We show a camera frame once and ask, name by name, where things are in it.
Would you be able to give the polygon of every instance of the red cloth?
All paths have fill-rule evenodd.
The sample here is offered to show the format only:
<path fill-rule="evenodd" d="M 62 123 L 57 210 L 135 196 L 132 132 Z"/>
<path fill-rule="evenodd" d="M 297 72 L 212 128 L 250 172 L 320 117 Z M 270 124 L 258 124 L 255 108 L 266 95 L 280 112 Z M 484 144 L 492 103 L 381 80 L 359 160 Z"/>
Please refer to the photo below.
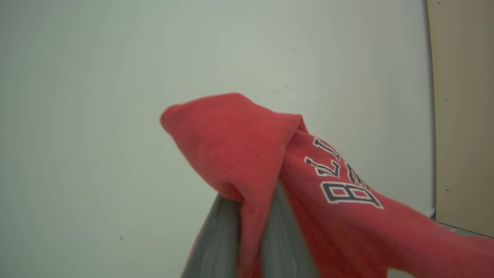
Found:
<path fill-rule="evenodd" d="M 300 115 L 238 93 L 168 108 L 161 123 L 219 193 L 242 201 L 238 278 L 261 277 L 259 244 L 278 176 L 321 277 L 494 277 L 494 240 L 462 237 L 380 195 Z"/>

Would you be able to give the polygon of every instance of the baseboard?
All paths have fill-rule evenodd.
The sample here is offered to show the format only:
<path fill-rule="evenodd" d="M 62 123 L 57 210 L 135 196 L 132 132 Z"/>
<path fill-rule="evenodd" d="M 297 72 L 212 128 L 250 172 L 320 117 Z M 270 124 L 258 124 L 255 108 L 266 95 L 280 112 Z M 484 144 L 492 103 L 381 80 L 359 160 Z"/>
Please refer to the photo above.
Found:
<path fill-rule="evenodd" d="M 436 207 L 433 207 L 431 209 L 431 211 L 429 211 L 429 213 L 427 213 L 426 215 L 431 218 L 434 214 L 436 213 Z"/>

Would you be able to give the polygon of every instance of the beige panel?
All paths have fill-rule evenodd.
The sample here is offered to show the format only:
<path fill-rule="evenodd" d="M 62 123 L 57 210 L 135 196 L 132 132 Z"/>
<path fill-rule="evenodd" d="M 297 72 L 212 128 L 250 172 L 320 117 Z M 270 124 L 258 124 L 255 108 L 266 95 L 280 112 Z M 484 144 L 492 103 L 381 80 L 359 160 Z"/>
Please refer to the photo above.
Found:
<path fill-rule="evenodd" d="M 429 0 L 436 220 L 494 236 L 494 0 Z"/>

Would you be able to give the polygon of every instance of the folded fabric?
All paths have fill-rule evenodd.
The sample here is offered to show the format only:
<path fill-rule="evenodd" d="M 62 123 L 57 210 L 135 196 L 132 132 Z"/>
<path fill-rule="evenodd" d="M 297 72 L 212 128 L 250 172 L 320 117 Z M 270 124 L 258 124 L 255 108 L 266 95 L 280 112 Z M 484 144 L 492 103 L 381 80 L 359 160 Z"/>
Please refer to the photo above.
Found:
<path fill-rule="evenodd" d="M 494 240 L 462 237 L 380 195 L 300 115 L 239 93 L 174 105 L 161 124 L 192 167 L 242 202 L 237 278 L 261 277 L 259 245 L 278 177 L 321 277 L 494 277 Z"/>

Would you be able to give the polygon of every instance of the red fabric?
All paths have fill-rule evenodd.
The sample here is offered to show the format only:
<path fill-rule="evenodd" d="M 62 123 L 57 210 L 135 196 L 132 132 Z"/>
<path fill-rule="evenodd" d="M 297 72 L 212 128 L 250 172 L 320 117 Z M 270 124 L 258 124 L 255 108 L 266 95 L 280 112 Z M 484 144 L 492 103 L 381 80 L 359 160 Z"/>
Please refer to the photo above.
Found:
<path fill-rule="evenodd" d="M 168 108 L 161 123 L 219 193 L 242 201 L 238 278 L 261 277 L 259 244 L 278 176 L 321 277 L 494 277 L 494 240 L 462 237 L 380 195 L 300 115 L 238 93 Z"/>

